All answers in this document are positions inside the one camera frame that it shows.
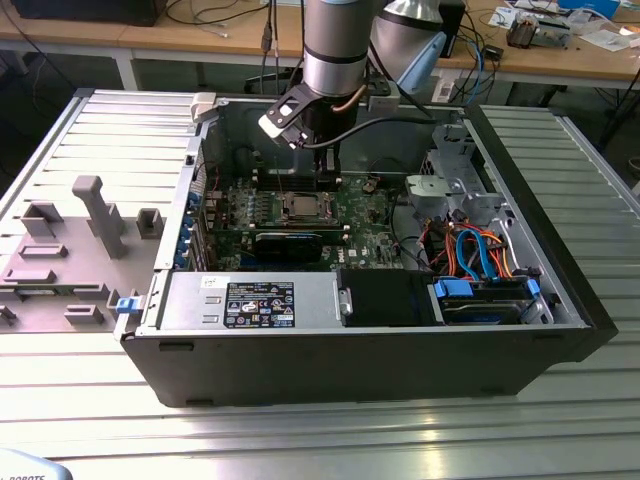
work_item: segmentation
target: sticker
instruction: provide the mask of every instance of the sticker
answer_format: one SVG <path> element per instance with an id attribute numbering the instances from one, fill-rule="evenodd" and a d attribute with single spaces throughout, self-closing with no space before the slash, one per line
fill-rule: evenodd
<path id="1" fill-rule="evenodd" d="M 205 275 L 200 280 L 200 288 L 226 288 L 229 280 L 231 280 L 231 277 Z"/>
<path id="2" fill-rule="evenodd" d="M 294 299 L 292 282 L 228 283 L 224 326 L 227 328 L 294 327 Z"/>

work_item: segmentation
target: table leg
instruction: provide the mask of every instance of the table leg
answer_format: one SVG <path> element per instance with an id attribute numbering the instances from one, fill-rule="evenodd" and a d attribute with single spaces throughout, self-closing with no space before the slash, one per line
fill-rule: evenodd
<path id="1" fill-rule="evenodd" d="M 140 80 L 138 79 L 138 74 L 133 66 L 133 58 L 131 55 L 117 53 L 114 54 L 113 59 L 116 61 L 118 71 L 120 72 L 122 87 L 125 90 L 140 90 Z"/>

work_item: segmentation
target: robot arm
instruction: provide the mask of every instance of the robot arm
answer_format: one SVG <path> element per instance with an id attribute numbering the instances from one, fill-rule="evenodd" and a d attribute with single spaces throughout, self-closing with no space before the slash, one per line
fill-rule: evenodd
<path id="1" fill-rule="evenodd" d="M 353 128 L 366 91 L 369 42 L 393 80 L 415 93 L 425 83 L 446 36 L 438 0 L 308 0 L 304 77 L 260 119 L 273 139 L 297 148 L 328 142 Z M 314 150 L 319 188 L 333 189 L 340 173 L 340 144 Z"/>

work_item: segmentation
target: white cable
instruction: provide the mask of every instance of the white cable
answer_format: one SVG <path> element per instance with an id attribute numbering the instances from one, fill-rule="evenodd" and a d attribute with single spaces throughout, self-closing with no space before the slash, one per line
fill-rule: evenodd
<path id="1" fill-rule="evenodd" d="M 193 0 L 189 0 L 189 8 L 191 9 L 191 16 L 193 17 L 194 23 L 200 30 L 202 30 L 203 32 L 213 33 L 214 35 L 218 35 L 219 37 L 222 37 L 222 38 L 229 38 L 231 36 L 228 33 L 219 32 L 218 30 L 210 30 L 208 28 L 208 27 L 225 28 L 227 26 L 226 23 L 216 22 L 208 25 L 202 25 L 202 22 L 206 22 L 206 19 L 203 19 L 202 17 L 200 17 L 200 14 L 196 12 L 195 7 L 193 6 Z"/>

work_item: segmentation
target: desk clutter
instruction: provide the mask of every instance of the desk clutter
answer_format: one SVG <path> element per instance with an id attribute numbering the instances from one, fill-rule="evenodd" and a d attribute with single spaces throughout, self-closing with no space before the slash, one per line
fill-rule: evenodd
<path id="1" fill-rule="evenodd" d="M 580 1 L 518 0 L 511 7 L 497 7 L 489 25 L 507 30 L 510 47 L 566 47 L 573 36 L 611 52 L 640 45 L 634 28 L 613 23 L 619 2 L 597 1 L 583 6 Z"/>

